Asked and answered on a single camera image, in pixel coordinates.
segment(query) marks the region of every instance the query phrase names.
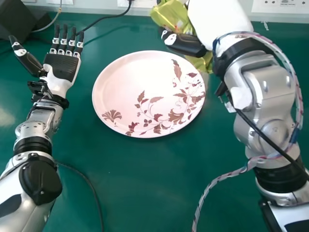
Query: plate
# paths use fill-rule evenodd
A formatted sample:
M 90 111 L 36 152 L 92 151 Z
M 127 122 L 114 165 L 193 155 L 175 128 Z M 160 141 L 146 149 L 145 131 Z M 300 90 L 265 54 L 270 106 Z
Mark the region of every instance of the plate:
M 155 138 L 188 125 L 205 96 L 203 78 L 189 61 L 168 52 L 140 51 L 101 72 L 92 102 L 99 118 L 114 131 Z

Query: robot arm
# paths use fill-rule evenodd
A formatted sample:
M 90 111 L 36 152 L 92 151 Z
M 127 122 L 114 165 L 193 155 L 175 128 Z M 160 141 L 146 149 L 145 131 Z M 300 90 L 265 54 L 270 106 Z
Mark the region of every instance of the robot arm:
M 238 0 L 190 0 L 188 16 L 196 45 L 213 51 L 214 73 L 221 79 L 216 95 L 227 93 L 229 112 L 238 112 L 237 139 L 247 158 L 267 157 L 254 168 L 262 210 L 271 232 L 305 232 L 309 227 L 309 183 L 296 141 L 302 127 L 302 97 L 295 71 L 285 54 L 253 27 Z M 179 35 L 162 33 L 168 47 L 196 56 Z M 174 49 L 180 46 L 182 51 Z M 291 117 L 294 101 L 297 121 Z M 296 168 L 249 126 L 252 122 L 302 168 Z
M 62 192 L 52 157 L 52 137 L 63 110 L 69 106 L 66 92 L 73 86 L 81 64 L 84 35 L 80 34 L 75 48 L 75 34 L 73 28 L 67 46 L 67 26 L 60 40 L 57 25 L 43 65 L 15 37 L 10 37 L 18 60 L 40 80 L 28 82 L 34 105 L 26 121 L 15 129 L 14 154 L 0 176 L 1 232 L 41 232 Z

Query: cable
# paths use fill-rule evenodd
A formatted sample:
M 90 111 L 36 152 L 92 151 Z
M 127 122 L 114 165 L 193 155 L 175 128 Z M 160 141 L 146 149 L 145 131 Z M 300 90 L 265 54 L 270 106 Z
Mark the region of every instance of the cable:
M 8 52 L 12 52 L 12 48 L 11 47 L 9 49 L 7 49 L 7 50 L 4 50 L 3 52 L 0 52 L 0 56 L 3 55 L 3 54 L 6 54 Z
M 205 188 L 202 196 L 200 197 L 199 201 L 198 201 L 198 205 L 197 205 L 197 209 L 195 210 L 195 213 L 194 213 L 194 220 L 193 220 L 193 223 L 192 223 L 192 229 L 191 231 L 192 232 L 197 232 L 197 224 L 198 224 L 198 220 L 199 220 L 199 216 L 200 216 L 200 213 L 201 213 L 201 210 L 202 210 L 202 207 L 203 207 L 203 204 L 204 204 L 204 201 L 209 193 L 209 191 L 215 186 L 217 185 L 218 182 L 220 181 L 223 181 L 223 180 L 226 180 L 227 178 L 232 178 L 232 177 L 235 177 L 235 176 L 238 176 L 242 173 L 245 173 L 247 171 L 249 171 L 250 169 L 248 168 L 249 166 L 249 162 L 248 164 L 245 166 L 245 167 L 242 167 L 242 168 L 239 168 L 233 172 L 229 172 L 229 173 L 226 173 L 224 175 L 221 175 L 215 179 L 213 179 L 208 185 L 207 187 Z
M 45 27 L 43 27 L 41 29 L 33 30 L 31 33 L 36 33 L 36 32 L 39 32 L 39 31 L 42 31 L 42 30 L 49 28 L 56 21 L 56 19 L 60 15 L 61 11 L 62 11 L 62 0 L 60 0 L 60 6 L 59 6 L 58 12 L 57 12 L 56 16 L 54 17 L 54 19 L 48 25 L 46 25 Z
M 132 4 L 132 0 L 128 0 L 129 1 L 129 6 L 128 8 L 121 14 L 116 14 L 116 15 L 110 15 L 110 16 L 104 16 L 102 18 L 97 19 L 96 21 L 94 21 L 92 24 L 90 24 L 89 26 L 85 27 L 84 29 L 82 29 L 80 32 L 78 32 L 76 35 L 79 35 L 82 31 L 86 31 L 89 28 L 91 28 L 92 26 L 94 26 L 96 23 L 98 23 L 99 21 L 103 20 L 103 19 L 107 19 L 107 18 L 118 18 L 121 16 L 124 16 L 125 14 L 128 13 L 128 11 L 131 9 L 131 4 Z
M 90 180 L 83 174 L 81 173 L 80 171 L 78 171 L 77 169 L 67 165 L 67 164 L 64 164 L 64 163 L 61 163 L 59 161 L 55 161 L 56 164 L 58 164 L 59 166 L 63 166 L 63 167 L 66 167 L 70 170 L 72 170 L 73 172 L 77 173 L 78 175 L 80 175 L 85 181 L 86 183 L 89 185 L 89 187 L 91 188 L 92 190 L 92 193 L 93 193 L 93 196 L 95 198 L 95 201 L 96 201 L 96 204 L 97 204 L 97 208 L 98 208 L 98 214 L 99 214 L 99 218 L 100 218 L 100 225 L 101 225 L 101 232 L 104 232 L 104 223 L 103 223 L 103 216 L 102 216 L 102 209 L 101 209 L 101 205 L 100 205 L 100 202 L 98 200 L 98 195 L 97 195 L 97 192 L 95 190 L 95 188 L 93 187 L 92 183 L 90 182 Z
M 239 109 L 235 109 L 237 114 L 261 137 L 263 138 L 272 148 L 279 152 L 280 155 L 285 157 L 291 164 L 293 164 L 309 181 L 309 174 L 305 169 L 297 163 L 292 157 L 285 153 L 279 146 L 277 146 L 271 139 L 269 139 L 248 117 Z

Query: black box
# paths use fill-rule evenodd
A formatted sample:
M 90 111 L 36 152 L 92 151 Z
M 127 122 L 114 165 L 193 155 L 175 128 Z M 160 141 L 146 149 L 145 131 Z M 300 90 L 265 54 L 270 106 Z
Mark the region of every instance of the black box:
M 36 24 L 36 19 L 21 0 L 0 0 L 0 38 L 15 36 L 23 43 Z

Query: green tabletop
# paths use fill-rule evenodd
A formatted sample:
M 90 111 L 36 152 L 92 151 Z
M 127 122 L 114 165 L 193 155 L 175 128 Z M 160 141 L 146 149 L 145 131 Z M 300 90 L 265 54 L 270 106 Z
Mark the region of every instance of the green tabletop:
M 57 20 L 82 29 L 100 15 L 61 14 Z M 305 104 L 309 25 L 254 23 L 290 58 L 299 76 Z M 52 39 L 50 28 L 35 36 Z M 91 102 L 93 84 L 113 60 L 136 51 L 167 51 L 157 26 L 148 17 L 124 16 L 96 24 L 85 33 L 82 65 L 68 92 L 70 107 L 53 139 L 55 159 L 84 172 L 96 188 L 106 232 L 189 232 L 197 202 L 205 186 L 217 176 L 244 165 L 244 145 L 234 136 L 235 115 L 215 97 L 219 81 L 209 80 L 205 105 L 186 128 L 156 139 L 118 134 L 101 122 Z M 50 46 L 24 44 L 43 60 Z M 0 50 L 9 48 L 0 42 Z M 14 130 L 30 109 L 27 80 L 33 80 L 13 52 L 0 55 L 0 169 L 12 156 Z M 305 118 L 309 113 L 305 108 Z M 299 143 L 309 167 L 309 123 L 304 121 Z M 56 201 L 45 232 L 99 232 L 99 218 L 91 190 L 70 170 L 60 168 L 63 192 Z M 199 232 L 262 232 L 266 227 L 258 208 L 253 172 L 221 182 L 210 191 L 201 212 Z

